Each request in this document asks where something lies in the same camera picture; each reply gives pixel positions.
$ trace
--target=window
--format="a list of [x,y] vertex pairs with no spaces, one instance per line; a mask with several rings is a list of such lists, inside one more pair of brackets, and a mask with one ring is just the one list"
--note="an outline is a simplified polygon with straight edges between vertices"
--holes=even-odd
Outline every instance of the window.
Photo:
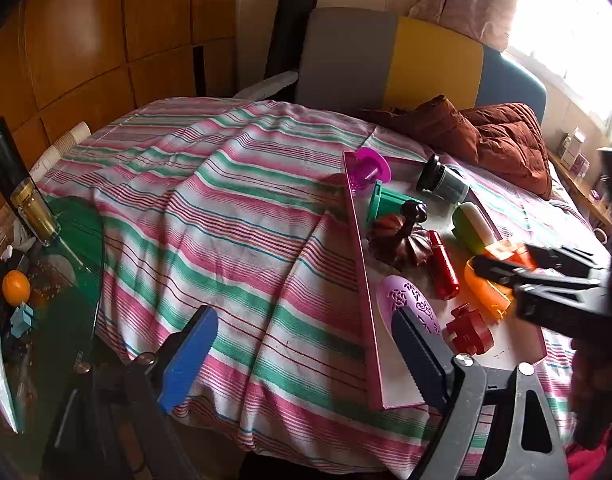
[[557,86],[612,135],[612,6],[518,0],[508,53]]

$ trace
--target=blue headboard panel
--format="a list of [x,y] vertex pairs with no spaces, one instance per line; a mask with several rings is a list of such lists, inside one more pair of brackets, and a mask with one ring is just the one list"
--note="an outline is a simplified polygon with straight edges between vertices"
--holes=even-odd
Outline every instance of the blue headboard panel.
[[546,87],[524,67],[484,45],[484,65],[475,106],[525,103],[539,123],[546,109]]

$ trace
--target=wooden shelf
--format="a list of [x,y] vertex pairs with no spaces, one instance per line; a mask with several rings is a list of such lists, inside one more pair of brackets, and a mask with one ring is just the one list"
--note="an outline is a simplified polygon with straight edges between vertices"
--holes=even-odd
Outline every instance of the wooden shelf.
[[563,183],[570,187],[570,196],[573,200],[579,200],[578,205],[585,206],[589,209],[590,214],[598,218],[601,224],[607,229],[607,234],[612,234],[612,216],[608,209],[592,197],[592,188],[582,179],[576,178],[570,173],[561,162],[561,157],[548,150],[548,158],[553,163],[556,172],[561,177]]

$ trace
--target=brown pumpkin figurine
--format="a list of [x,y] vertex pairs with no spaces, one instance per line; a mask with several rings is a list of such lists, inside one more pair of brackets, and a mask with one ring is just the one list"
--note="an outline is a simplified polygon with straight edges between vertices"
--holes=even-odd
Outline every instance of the brown pumpkin figurine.
[[425,265],[433,249],[428,231],[419,225],[428,219],[425,205],[408,200],[400,211],[401,215],[389,213],[372,222],[368,247],[380,262],[401,272],[406,265]]

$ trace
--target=white armrest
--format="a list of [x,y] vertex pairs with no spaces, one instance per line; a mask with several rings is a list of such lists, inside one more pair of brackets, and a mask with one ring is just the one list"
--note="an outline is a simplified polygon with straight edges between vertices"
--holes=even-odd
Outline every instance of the white armrest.
[[259,83],[255,83],[248,88],[244,88],[243,90],[237,92],[233,98],[247,99],[249,101],[260,101],[276,94],[282,88],[292,85],[295,81],[297,81],[298,77],[298,72],[287,70],[286,72],[281,72],[280,74],[269,77],[268,79],[264,79]]

